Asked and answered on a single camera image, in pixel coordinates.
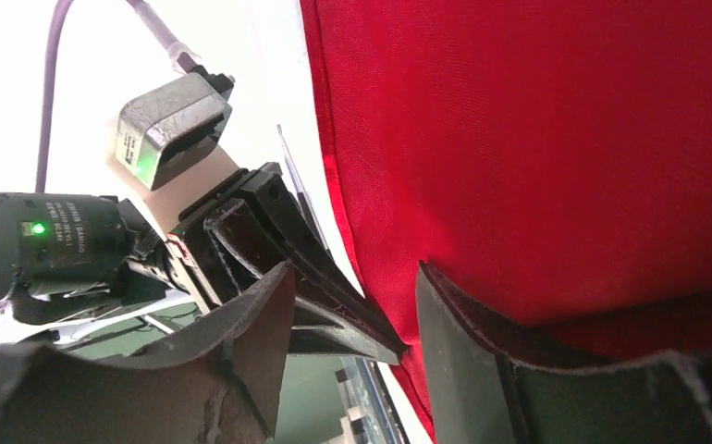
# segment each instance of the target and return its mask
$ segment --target green light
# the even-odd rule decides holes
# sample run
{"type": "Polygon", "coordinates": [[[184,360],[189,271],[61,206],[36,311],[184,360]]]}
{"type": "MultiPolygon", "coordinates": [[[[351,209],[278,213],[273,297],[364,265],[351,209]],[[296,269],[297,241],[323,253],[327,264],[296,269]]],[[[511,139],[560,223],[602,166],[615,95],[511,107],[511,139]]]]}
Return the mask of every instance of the green light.
{"type": "Polygon", "coordinates": [[[152,179],[152,173],[154,172],[153,159],[140,160],[133,171],[136,178],[138,178],[141,182],[148,184],[149,180],[152,179]]]}
{"type": "Polygon", "coordinates": [[[34,224],[32,225],[32,233],[33,234],[43,234],[45,232],[45,227],[43,224],[34,224]]]}

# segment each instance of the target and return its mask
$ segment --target purple cable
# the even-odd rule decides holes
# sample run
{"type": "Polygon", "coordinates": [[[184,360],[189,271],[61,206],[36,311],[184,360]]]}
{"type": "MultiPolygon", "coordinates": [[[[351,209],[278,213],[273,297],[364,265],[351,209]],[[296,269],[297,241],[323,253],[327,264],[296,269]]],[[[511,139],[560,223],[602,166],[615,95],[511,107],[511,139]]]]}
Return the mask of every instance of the purple cable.
{"type": "Polygon", "coordinates": [[[45,71],[43,73],[43,112],[40,123],[40,146],[38,147],[37,176],[35,192],[45,192],[45,178],[48,173],[48,151],[51,145],[51,116],[54,112],[54,86],[56,82],[56,59],[59,53],[59,39],[62,26],[73,0],[59,0],[54,7],[48,41],[45,44],[45,71]]]}

